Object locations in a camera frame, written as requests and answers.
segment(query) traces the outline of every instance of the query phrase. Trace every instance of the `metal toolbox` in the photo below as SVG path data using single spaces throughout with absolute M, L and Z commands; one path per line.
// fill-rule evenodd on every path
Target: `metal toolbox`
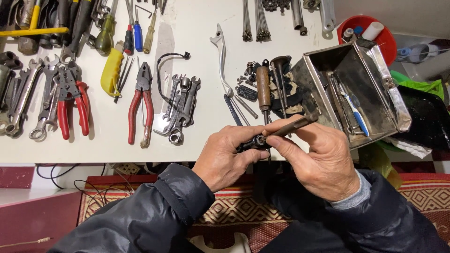
M 344 131 L 350 149 L 410 128 L 411 116 L 373 41 L 358 39 L 305 53 L 291 73 L 304 96 L 305 112 L 317 110 L 320 124 Z M 358 133 L 359 124 L 336 80 L 361 114 L 368 136 Z

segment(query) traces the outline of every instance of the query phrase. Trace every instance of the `human hand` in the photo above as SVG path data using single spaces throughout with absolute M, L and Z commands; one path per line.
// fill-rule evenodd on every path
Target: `human hand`
M 245 172 L 251 163 L 269 157 L 266 150 L 250 149 L 237 153 L 236 148 L 253 136 L 261 134 L 264 126 L 226 126 L 212 134 L 197 159 L 194 171 L 211 189 L 217 192 L 228 187 Z
M 297 119 L 279 119 L 266 125 L 267 136 Z M 309 153 L 292 140 L 269 136 L 267 144 L 288 160 L 300 183 L 312 194 L 330 202 L 350 197 L 360 187 L 358 174 L 353 167 L 347 136 L 334 128 L 312 123 L 296 131 L 297 136 L 310 145 Z

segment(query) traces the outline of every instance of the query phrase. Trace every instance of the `toothbrush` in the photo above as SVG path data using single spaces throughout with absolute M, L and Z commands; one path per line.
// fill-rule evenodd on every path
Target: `toothbrush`
M 358 122 L 358 125 L 361 127 L 361 130 L 363 131 L 364 135 L 369 136 L 369 131 L 367 130 L 367 125 L 366 125 L 363 117 L 361 116 L 360 112 L 358 111 L 358 109 L 356 109 L 356 106 L 353 105 L 352 101 L 350 100 L 350 97 L 344 91 L 344 87 L 342 86 L 342 84 L 339 84 L 339 87 L 341 90 L 341 95 L 344 96 L 345 100 L 347 100 L 347 103 L 350 106 L 351 111 L 353 112 L 353 116 L 355 116 L 356 122 Z

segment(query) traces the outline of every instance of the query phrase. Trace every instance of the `red-handled pliers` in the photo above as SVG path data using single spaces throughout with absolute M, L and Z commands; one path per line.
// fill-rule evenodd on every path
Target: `red-handled pliers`
M 59 97 L 58 97 L 58 122 L 63 133 L 63 139 L 68 140 L 70 137 L 69 123 L 67 118 L 67 103 L 75 100 L 80 114 L 81 132 L 84 136 L 89 134 L 89 101 L 85 89 L 87 84 L 77 81 L 74 77 L 74 70 L 68 67 L 60 67 L 59 72 Z
M 150 72 L 147 62 L 143 62 L 139 69 L 138 76 L 136 78 L 136 90 L 135 96 L 131 101 L 130 109 L 128 110 L 128 144 L 133 145 L 135 142 L 136 132 L 136 108 L 139 104 L 141 94 L 144 98 L 145 107 L 147 109 L 147 119 L 145 120 L 144 138 L 142 139 L 141 148 L 147 148 L 149 146 L 150 132 L 153 123 L 153 102 L 151 93 L 152 73 Z

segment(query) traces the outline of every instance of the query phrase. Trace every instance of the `gray cuff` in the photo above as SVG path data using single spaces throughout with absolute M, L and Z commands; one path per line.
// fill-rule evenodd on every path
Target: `gray cuff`
M 357 192 L 346 199 L 336 202 L 330 202 L 333 208 L 339 210 L 350 209 L 361 204 L 364 200 L 370 197 L 370 188 L 372 187 L 372 185 L 358 171 L 356 171 L 356 173 L 360 178 L 360 188 L 357 190 Z

